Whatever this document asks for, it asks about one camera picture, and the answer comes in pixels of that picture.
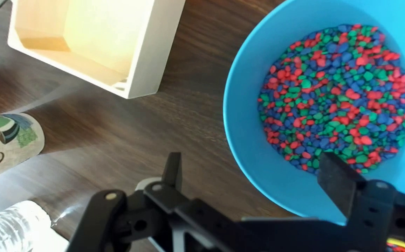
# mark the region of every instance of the plastic water bottle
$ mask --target plastic water bottle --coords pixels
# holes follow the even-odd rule
[[[30,252],[51,229],[51,218],[34,201],[17,203],[0,211],[0,252]]]

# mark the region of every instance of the blue bowl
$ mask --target blue bowl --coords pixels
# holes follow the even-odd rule
[[[303,215],[344,224],[345,217],[311,173],[292,166],[267,141],[258,116],[258,94],[271,64],[295,40],[341,24],[379,25],[388,46],[402,54],[405,68],[405,1],[288,0],[244,42],[232,66],[224,92],[224,129],[232,152],[250,182],[269,200]],[[367,179],[384,179],[405,192],[405,148]]]

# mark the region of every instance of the wooden table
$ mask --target wooden table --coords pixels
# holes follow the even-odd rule
[[[237,168],[222,120],[230,64],[250,31],[281,1],[187,0],[160,92],[132,101],[11,50],[6,43],[11,5],[4,5],[0,113],[37,117],[47,147],[0,175],[0,210],[38,199],[55,229],[70,236],[94,192],[118,187],[129,193],[139,180],[161,173],[170,151],[182,151],[189,197],[234,220],[290,215]]]

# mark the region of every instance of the dark wood surface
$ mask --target dark wood surface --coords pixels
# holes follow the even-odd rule
[[[239,220],[290,215],[246,179],[223,129],[230,64],[250,31],[281,0],[187,0],[160,92],[125,101],[10,49],[11,4],[0,10],[0,113],[27,112],[47,147],[0,175],[0,210],[38,199],[55,229],[70,236],[90,196],[132,192],[184,152],[184,193]],[[150,249],[142,243],[138,250]]]

